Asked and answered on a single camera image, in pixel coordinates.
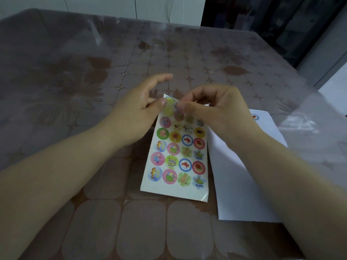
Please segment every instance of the forearm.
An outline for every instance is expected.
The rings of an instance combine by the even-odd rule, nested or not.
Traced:
[[[237,154],[308,258],[346,257],[344,190],[266,134]]]
[[[122,147],[105,131],[96,126],[1,172],[0,255],[17,259],[50,217]]]

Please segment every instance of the hand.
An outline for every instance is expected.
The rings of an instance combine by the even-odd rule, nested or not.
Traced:
[[[146,78],[116,103],[100,125],[107,128],[107,134],[115,135],[120,146],[130,145],[141,139],[167,103],[165,98],[155,100],[149,97],[149,91],[158,83],[172,78],[173,74],[169,73]]]
[[[237,87],[198,86],[183,96],[177,108],[203,120],[233,150],[262,133]]]

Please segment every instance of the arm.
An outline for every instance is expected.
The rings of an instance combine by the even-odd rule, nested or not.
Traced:
[[[148,97],[147,78],[97,126],[54,144],[0,172],[0,255],[17,259],[43,225],[119,148],[141,139],[166,104]]]
[[[198,104],[207,102],[212,107]],[[236,87],[197,87],[177,107],[204,120],[237,153],[309,259],[347,257],[346,192],[264,133]]]

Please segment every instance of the person's right hand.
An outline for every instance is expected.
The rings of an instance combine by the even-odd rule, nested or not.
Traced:
[[[183,96],[177,108],[203,120],[233,150],[262,133],[237,87],[198,86]]]

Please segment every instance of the cartoon character sticker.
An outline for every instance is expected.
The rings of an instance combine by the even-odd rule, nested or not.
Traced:
[[[186,120],[186,122],[193,124],[195,121],[195,118],[192,115],[186,115],[185,120]]]
[[[152,182],[157,182],[161,179],[162,175],[163,175],[163,170],[160,167],[153,167],[150,173],[148,174],[148,178]]]
[[[166,101],[167,101],[167,106],[171,106],[175,103],[175,99],[172,97],[167,97]]]
[[[193,145],[193,138],[189,135],[183,135],[182,137],[182,143],[185,145],[185,146],[191,146]]]
[[[205,179],[202,179],[200,175],[193,177],[193,185],[197,187],[198,189],[205,187]]]
[[[166,157],[165,163],[169,167],[169,169],[174,169],[178,163],[178,159],[175,156],[170,155]]]
[[[175,117],[177,121],[182,121],[184,119],[184,114],[180,110],[176,110],[173,116]]]
[[[174,184],[177,181],[177,173],[172,169],[164,170],[163,180],[167,184]]]
[[[182,138],[181,135],[178,132],[176,132],[176,131],[173,131],[173,132],[170,133],[170,139],[174,143],[180,142],[181,138]]]
[[[171,154],[171,155],[174,155],[176,156],[177,154],[179,154],[179,145],[177,145],[176,143],[170,143],[168,145],[168,152]]]
[[[159,152],[164,152],[167,148],[167,144],[164,140],[159,140],[158,143],[154,146],[155,150],[156,151],[159,151]]]
[[[199,138],[203,138],[205,136],[205,131],[200,127],[197,127],[194,132],[195,135]]]
[[[165,116],[172,117],[174,115],[174,108],[170,105],[166,105],[163,112]]]
[[[178,182],[179,184],[182,186],[182,187],[185,187],[185,186],[189,186],[190,185],[190,181],[192,180],[192,177],[190,177],[188,175],[188,173],[186,172],[181,172],[179,175],[178,175]]]
[[[202,139],[200,139],[200,138],[196,138],[195,140],[194,140],[194,146],[197,148],[197,149],[203,149],[203,148],[205,148],[205,142],[202,140]]]
[[[160,129],[157,130],[157,136],[161,140],[166,140],[169,137],[169,132],[167,129],[164,129],[161,127]]]
[[[192,156],[192,150],[189,147],[182,147],[181,154],[185,158],[189,158]]]
[[[192,133],[193,132],[193,128],[191,126],[187,125],[187,124],[184,124],[182,128],[187,133]]]
[[[159,121],[160,126],[167,129],[171,126],[171,120],[168,117],[162,117]]]
[[[194,157],[196,159],[199,159],[199,160],[203,160],[204,159],[204,153],[201,152],[201,150],[196,150],[194,151]]]
[[[199,175],[204,174],[205,166],[200,161],[196,161],[193,163],[193,171]]]
[[[164,164],[165,162],[165,156],[163,155],[163,153],[160,152],[155,152],[152,154],[151,156],[151,162],[155,165],[155,166],[161,166]]]
[[[192,169],[192,163],[188,159],[181,159],[178,163],[180,170],[188,172]]]
[[[173,123],[173,128],[175,129],[175,130],[180,130],[181,128],[182,128],[182,125],[181,125],[181,123],[180,122],[178,122],[178,121],[174,121]]]
[[[196,124],[200,127],[203,127],[205,125],[205,122],[203,122],[202,120],[196,120]]]

